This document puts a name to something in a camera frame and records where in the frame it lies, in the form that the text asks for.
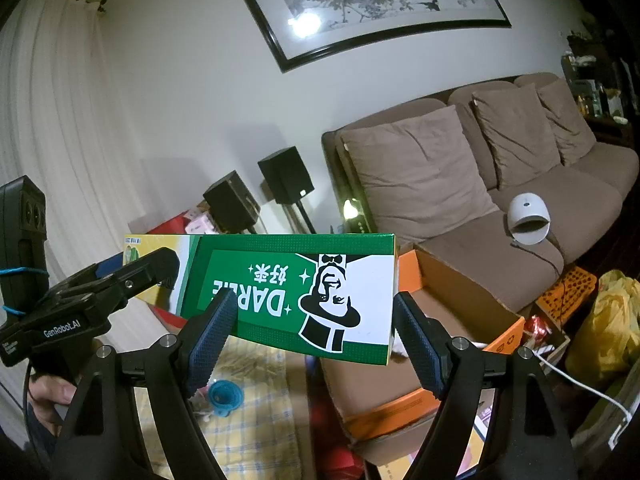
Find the man in top hat illustration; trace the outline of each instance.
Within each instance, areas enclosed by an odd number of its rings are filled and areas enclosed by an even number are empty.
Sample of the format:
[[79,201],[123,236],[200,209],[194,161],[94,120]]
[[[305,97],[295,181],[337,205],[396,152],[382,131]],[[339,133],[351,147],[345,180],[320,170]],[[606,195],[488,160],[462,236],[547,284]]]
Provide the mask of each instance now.
[[342,352],[344,330],[358,326],[360,314],[351,306],[347,262],[362,256],[350,254],[304,254],[316,263],[316,274],[309,294],[300,297],[298,306],[306,314],[299,336],[316,348]]

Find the curtain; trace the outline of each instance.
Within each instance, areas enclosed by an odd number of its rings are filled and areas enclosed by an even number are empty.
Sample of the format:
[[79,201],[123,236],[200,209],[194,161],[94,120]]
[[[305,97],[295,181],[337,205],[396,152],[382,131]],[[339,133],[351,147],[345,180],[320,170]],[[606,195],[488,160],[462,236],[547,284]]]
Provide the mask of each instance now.
[[[162,221],[146,199],[97,7],[21,0],[0,31],[0,185],[26,174],[46,195],[51,285],[119,253],[130,230]],[[101,337],[119,351],[149,346],[166,332],[146,305],[131,303],[110,317],[113,328]],[[0,381],[18,400],[23,377],[24,364],[0,366]],[[0,424],[20,442],[19,410],[4,391],[0,412]]]

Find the side table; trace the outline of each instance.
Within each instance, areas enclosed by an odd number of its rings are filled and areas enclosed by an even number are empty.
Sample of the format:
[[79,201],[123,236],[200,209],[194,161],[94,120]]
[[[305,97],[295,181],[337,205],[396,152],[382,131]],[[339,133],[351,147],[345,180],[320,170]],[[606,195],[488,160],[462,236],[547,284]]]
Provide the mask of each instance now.
[[600,142],[635,148],[634,128],[631,122],[618,124],[610,117],[585,116],[584,119]]

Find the throw pillow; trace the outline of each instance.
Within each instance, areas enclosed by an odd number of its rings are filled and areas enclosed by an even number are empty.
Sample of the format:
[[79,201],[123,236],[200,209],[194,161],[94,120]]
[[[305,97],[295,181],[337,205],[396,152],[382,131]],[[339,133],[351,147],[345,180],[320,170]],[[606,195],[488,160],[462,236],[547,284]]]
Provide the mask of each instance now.
[[340,138],[379,232],[419,242],[498,210],[455,106]]
[[499,189],[524,184],[560,164],[554,134],[533,84],[474,92],[473,99],[494,155]]
[[577,162],[591,151],[596,137],[575,105],[569,85],[558,79],[539,88],[538,96],[556,137],[562,163],[569,166]]

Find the blue plastic lid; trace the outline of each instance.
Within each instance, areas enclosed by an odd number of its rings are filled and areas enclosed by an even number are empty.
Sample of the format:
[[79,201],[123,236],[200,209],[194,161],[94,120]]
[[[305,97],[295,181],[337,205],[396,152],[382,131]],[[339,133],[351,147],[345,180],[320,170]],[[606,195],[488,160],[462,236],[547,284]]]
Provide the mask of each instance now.
[[244,401],[240,387],[231,381],[216,381],[207,392],[213,412],[218,416],[228,416]]

